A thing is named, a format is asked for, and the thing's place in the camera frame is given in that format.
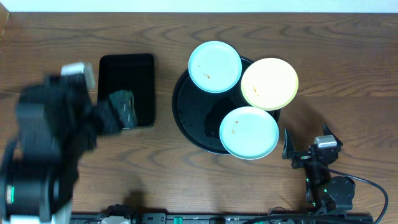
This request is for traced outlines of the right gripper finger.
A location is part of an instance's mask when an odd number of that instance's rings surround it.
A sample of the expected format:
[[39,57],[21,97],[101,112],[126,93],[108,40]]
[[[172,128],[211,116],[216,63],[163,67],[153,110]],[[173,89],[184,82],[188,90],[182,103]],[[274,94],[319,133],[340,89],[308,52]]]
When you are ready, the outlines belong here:
[[325,123],[322,125],[322,131],[324,136],[331,135],[334,137],[337,145],[342,145],[342,142],[330,131],[329,127]]
[[284,149],[282,159],[293,159],[295,156],[295,147],[291,135],[287,129],[284,132]]

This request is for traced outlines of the light blue plate bottom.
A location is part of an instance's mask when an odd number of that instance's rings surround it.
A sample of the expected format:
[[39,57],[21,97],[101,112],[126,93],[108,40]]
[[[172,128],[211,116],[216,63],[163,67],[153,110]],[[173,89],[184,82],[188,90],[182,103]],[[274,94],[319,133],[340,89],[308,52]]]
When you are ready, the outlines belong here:
[[233,156],[255,160],[267,156],[279,140],[275,119],[266,111],[252,106],[236,108],[220,124],[222,146]]

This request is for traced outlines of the green yellow sponge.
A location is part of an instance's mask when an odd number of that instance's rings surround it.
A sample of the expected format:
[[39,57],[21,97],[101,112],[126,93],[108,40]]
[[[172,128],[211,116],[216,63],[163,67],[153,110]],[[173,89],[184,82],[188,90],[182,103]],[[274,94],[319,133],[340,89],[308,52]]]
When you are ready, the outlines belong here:
[[119,90],[109,95],[113,108],[117,111],[124,129],[133,129],[137,126],[134,109],[134,95],[129,90]]

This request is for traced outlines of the yellow plate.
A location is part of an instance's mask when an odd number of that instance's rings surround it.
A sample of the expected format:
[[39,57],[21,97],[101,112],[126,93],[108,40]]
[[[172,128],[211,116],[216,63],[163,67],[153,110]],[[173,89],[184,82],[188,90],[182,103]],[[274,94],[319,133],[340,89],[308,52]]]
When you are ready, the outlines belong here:
[[253,107],[278,110],[289,104],[297,94],[299,78],[288,62],[264,58],[251,64],[243,74],[241,92]]

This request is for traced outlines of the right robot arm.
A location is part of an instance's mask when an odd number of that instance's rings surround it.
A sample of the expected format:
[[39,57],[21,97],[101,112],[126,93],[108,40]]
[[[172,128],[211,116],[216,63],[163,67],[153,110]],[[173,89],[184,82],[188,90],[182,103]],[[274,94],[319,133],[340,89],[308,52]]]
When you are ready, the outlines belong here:
[[290,133],[285,130],[283,159],[291,161],[294,169],[305,170],[306,200],[315,214],[344,214],[353,209],[355,182],[342,175],[332,177],[328,166],[338,159],[343,143],[322,126],[323,135],[305,151],[297,151]]

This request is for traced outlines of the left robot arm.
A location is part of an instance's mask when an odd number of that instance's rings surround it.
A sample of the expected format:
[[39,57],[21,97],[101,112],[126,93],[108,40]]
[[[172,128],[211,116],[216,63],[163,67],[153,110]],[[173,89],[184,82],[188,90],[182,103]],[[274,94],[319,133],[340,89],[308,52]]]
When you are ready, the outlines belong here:
[[82,73],[50,75],[23,89],[15,114],[19,132],[1,164],[1,216],[54,222],[72,201],[80,157],[121,123],[107,103],[92,104]]

